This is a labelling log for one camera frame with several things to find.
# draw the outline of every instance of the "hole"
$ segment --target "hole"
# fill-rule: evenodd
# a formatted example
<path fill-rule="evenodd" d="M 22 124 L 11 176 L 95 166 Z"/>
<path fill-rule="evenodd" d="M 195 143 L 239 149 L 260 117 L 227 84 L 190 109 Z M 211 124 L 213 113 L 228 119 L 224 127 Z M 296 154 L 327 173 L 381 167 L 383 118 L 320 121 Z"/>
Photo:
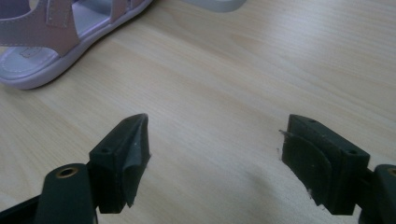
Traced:
<path fill-rule="evenodd" d="M 388 169 L 388 172 L 389 172 L 391 175 L 393 175 L 393 176 L 396 177 L 396 168 L 389 168 L 389 169 Z"/>
<path fill-rule="evenodd" d="M 353 149 L 348 150 L 347 153 L 352 154 L 352 155 L 358 154 L 358 152 L 356 150 L 353 150 Z"/>
<path fill-rule="evenodd" d="M 60 172 L 56 174 L 57 178 L 67 178 L 72 175 L 75 175 L 78 172 L 78 168 L 76 167 L 67 167 L 62 169 Z"/>
<path fill-rule="evenodd" d="M 105 147 L 105 148 L 102 148 L 102 153 L 110 153 L 110 149 L 108 149 L 107 147 Z"/>

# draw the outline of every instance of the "lavender sandal sole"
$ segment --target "lavender sandal sole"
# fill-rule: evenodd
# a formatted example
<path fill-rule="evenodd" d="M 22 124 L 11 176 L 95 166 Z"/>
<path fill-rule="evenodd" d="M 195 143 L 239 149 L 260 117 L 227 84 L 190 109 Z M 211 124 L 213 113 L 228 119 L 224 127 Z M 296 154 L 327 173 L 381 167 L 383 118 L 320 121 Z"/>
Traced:
<path fill-rule="evenodd" d="M 0 82 L 22 90 L 42 86 L 69 68 L 95 41 L 142 12 L 152 0 L 110 22 L 111 1 L 80 0 L 73 4 L 79 43 L 62 57 L 49 48 L 10 47 L 0 55 Z"/>

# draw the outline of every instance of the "wood grain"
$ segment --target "wood grain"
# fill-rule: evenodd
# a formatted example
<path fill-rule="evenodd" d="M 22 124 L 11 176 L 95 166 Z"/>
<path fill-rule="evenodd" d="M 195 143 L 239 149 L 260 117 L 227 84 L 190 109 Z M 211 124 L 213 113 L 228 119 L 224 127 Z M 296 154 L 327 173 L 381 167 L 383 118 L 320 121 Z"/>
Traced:
<path fill-rule="evenodd" d="M 0 86 L 0 210 L 149 115 L 135 205 L 100 223 L 357 223 L 309 199 L 279 160 L 289 114 L 396 163 L 396 4 L 248 0 L 214 13 L 155 1 L 42 88 Z"/>

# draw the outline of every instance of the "black plastic part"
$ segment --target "black plastic part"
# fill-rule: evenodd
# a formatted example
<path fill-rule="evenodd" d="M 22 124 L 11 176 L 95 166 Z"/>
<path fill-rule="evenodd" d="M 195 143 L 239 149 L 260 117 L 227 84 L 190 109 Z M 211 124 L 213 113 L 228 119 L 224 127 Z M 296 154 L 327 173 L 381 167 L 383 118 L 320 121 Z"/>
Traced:
<path fill-rule="evenodd" d="M 97 223 L 85 164 L 68 164 L 47 174 L 35 224 Z"/>
<path fill-rule="evenodd" d="M 23 203 L 0 213 L 1 224 L 31 224 L 35 220 L 35 211 L 38 206 L 39 196 L 35 196 Z"/>
<path fill-rule="evenodd" d="M 316 204 L 333 215 L 351 215 L 359 179 L 370 155 L 321 123 L 290 115 L 282 161 L 297 175 Z"/>
<path fill-rule="evenodd" d="M 94 200 L 101 213 L 120 213 L 131 206 L 149 162 L 149 118 L 124 119 L 91 152 L 88 163 Z"/>
<path fill-rule="evenodd" d="M 396 166 L 375 167 L 373 190 L 379 213 L 386 224 L 396 223 Z"/>

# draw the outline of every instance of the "sandal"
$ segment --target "sandal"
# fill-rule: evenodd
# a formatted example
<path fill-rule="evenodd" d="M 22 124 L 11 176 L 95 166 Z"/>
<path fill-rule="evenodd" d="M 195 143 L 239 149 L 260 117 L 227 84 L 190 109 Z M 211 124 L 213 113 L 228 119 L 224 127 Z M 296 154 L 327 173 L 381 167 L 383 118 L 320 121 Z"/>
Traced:
<path fill-rule="evenodd" d="M 32 89 L 55 79 L 96 40 L 152 0 L 0 0 L 0 82 Z"/>

